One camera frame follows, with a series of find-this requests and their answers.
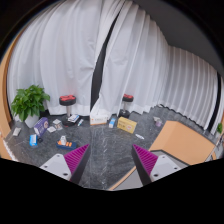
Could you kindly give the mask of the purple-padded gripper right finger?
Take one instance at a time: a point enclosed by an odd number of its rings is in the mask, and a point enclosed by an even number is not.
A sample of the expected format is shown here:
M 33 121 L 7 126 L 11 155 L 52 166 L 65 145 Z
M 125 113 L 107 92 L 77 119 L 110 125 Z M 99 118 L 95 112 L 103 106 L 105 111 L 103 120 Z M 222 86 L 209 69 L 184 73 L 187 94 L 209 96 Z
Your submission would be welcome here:
M 182 162 L 163 150 L 149 151 L 133 144 L 132 157 L 144 186 L 182 169 Z

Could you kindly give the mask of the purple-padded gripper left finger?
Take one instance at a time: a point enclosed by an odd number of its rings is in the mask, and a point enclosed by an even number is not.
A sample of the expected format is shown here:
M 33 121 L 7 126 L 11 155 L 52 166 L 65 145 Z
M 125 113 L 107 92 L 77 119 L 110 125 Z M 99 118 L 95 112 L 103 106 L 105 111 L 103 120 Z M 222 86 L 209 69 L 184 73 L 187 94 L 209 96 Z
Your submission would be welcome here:
M 72 183 L 78 184 L 89 157 L 90 145 L 86 144 L 65 155 L 55 154 L 41 165 L 40 168 Z

